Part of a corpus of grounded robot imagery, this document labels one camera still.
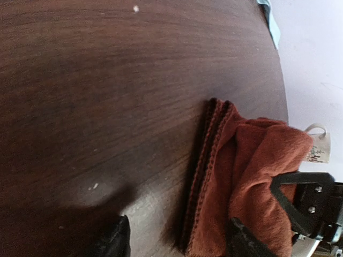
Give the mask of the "light blue towel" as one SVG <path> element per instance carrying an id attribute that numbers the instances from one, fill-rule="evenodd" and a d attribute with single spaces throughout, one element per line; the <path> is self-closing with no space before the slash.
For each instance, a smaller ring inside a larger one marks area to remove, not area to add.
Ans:
<path id="1" fill-rule="evenodd" d="M 271 38 L 275 46 L 275 49 L 279 50 L 281 31 L 274 18 L 271 2 L 269 0 L 256 0 L 256 2 L 263 8 L 263 13 L 264 13 L 264 16 L 265 16 L 265 19 L 269 28 Z"/>

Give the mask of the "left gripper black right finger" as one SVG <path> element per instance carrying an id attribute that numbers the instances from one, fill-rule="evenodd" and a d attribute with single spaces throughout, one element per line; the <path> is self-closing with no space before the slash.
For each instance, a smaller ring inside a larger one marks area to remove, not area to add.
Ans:
<path id="1" fill-rule="evenodd" d="M 276 256 L 259 241 L 236 217 L 229 220 L 226 229 L 226 256 L 273 257 Z"/>

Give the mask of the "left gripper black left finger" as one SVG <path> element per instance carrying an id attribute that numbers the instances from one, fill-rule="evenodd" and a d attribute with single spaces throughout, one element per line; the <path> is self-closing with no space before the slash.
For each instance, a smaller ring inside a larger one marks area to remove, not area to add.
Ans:
<path id="1" fill-rule="evenodd" d="M 90 246 L 88 256 L 95 257 L 127 257 L 131 256 L 130 246 L 131 229 L 126 215 L 120 216 L 117 221 Z"/>

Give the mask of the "rust brown towel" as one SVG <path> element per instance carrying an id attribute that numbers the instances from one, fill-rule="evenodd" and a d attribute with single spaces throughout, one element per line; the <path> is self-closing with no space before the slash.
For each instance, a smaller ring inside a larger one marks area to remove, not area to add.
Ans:
<path id="1" fill-rule="evenodd" d="M 291 223 L 270 185 L 295 172 L 312 145 L 285 122 L 245 119 L 231 102 L 211 99 L 182 229 L 185 255 L 225 256 L 228 223 L 236 217 L 273 254 L 290 256 Z"/>

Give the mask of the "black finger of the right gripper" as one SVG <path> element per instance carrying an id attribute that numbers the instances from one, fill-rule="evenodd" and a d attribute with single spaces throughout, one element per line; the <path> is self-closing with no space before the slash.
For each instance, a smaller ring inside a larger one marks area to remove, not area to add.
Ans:
<path id="1" fill-rule="evenodd" d="M 273 178 L 270 190 L 294 232 L 309 238 L 342 235 L 342 183 L 325 172 L 296 172 Z"/>

